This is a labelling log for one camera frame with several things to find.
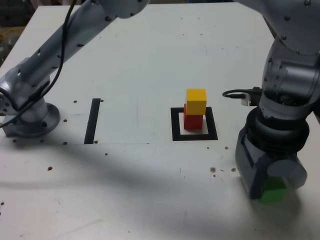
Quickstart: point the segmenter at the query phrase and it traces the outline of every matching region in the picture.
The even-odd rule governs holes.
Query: stacked blocks
[[[187,89],[184,104],[183,125],[186,130],[201,130],[206,114],[207,96],[205,89]]]

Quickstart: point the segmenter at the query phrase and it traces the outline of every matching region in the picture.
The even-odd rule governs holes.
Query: gray robot arm
[[[235,161],[252,199],[269,178],[297,189],[307,172],[297,157],[309,135],[307,116],[320,97],[320,0],[237,0],[261,13],[277,33],[262,94],[240,131]]]
[[[64,62],[92,40],[116,18],[138,14],[150,0],[87,0],[70,17],[64,48]],[[30,58],[9,70],[0,79],[0,111],[3,124],[19,114],[30,96],[43,90],[49,75],[61,62],[63,26]],[[60,121],[58,109],[42,98],[16,121],[3,127],[8,137],[37,137],[52,131]]]

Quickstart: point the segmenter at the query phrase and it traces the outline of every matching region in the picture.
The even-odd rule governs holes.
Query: white table
[[[31,56],[67,11],[39,7],[0,75]],[[261,205],[231,171],[251,108],[222,92],[260,86],[272,42],[262,16],[237,3],[150,5],[117,19],[64,65],[46,96],[61,113],[53,132],[13,143],[1,131],[0,239],[319,239],[313,114],[299,152],[308,179],[296,193]],[[187,88],[206,89],[218,140],[172,141],[170,108],[183,106]],[[98,144],[84,145],[92,98],[104,100]]]

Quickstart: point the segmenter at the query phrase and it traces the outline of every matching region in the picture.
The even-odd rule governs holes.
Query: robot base
[[[60,122],[60,113],[56,106],[47,103],[48,114],[37,122],[23,122],[17,120],[8,126],[3,127],[7,137],[36,138],[51,132]],[[14,116],[6,116],[3,123],[6,123]]]

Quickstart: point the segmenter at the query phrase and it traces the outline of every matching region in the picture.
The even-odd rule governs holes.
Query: black tape
[[[84,144],[93,144],[95,140],[96,126],[98,121],[100,98],[93,98],[91,103],[91,109],[86,126],[86,132],[84,137]]]

